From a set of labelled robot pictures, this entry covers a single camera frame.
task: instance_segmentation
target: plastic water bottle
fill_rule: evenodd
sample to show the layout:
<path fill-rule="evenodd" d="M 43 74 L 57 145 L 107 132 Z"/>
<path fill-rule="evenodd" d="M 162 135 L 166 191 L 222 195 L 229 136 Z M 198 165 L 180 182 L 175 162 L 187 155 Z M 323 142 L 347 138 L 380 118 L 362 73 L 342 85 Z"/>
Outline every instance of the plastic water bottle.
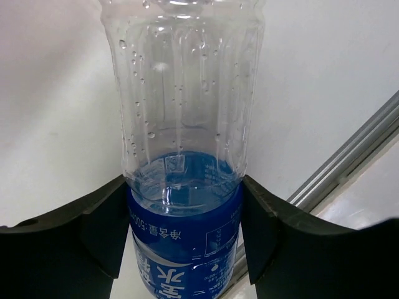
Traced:
<path fill-rule="evenodd" d="M 157 298 L 216 298 L 234 267 L 262 3 L 102 5 L 140 275 Z"/>

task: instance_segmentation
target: black holder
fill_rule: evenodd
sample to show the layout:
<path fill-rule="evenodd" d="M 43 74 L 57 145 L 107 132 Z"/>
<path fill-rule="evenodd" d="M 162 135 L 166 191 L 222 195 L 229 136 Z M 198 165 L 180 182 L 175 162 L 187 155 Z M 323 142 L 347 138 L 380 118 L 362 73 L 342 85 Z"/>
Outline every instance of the black holder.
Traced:
<path fill-rule="evenodd" d="M 397 219 L 351 230 L 299 210 L 249 176 L 244 186 L 244 243 L 259 299 L 394 295 Z M 128 231 L 126 188 L 119 177 L 52 212 L 0 227 L 0 298 L 109 298 Z"/>

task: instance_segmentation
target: white wall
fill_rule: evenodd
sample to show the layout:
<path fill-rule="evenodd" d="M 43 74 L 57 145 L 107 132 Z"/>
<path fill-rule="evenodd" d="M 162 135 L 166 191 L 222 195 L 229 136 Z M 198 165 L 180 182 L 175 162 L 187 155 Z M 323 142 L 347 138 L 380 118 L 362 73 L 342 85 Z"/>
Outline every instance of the white wall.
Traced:
<path fill-rule="evenodd" d="M 0 1 L 0 224 L 120 173 L 97 0 Z M 399 1 L 268 0 L 248 173 L 294 192 L 399 89 Z"/>
<path fill-rule="evenodd" d="M 395 0 L 267 1 L 248 174 L 287 199 L 399 90 L 398 12 Z"/>

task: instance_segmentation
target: clear plastic bottle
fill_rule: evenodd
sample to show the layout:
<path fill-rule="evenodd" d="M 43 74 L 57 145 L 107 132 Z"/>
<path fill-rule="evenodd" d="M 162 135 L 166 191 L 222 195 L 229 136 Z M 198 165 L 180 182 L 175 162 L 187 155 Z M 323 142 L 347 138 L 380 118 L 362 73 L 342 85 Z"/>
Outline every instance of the clear plastic bottle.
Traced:
<path fill-rule="evenodd" d="M 231 278 L 262 2 L 103 0 L 140 274 L 157 298 Z"/>

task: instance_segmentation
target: bottle label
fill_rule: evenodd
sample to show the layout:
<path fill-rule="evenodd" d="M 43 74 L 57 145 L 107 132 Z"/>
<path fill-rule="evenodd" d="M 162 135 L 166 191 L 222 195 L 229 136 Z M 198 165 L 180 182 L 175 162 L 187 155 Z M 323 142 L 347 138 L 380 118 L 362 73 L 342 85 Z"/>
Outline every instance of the bottle label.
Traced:
<path fill-rule="evenodd" d="M 139 205 L 128 192 L 140 275 L 157 298 L 216 298 L 234 268 L 243 190 L 194 216 L 166 216 Z"/>

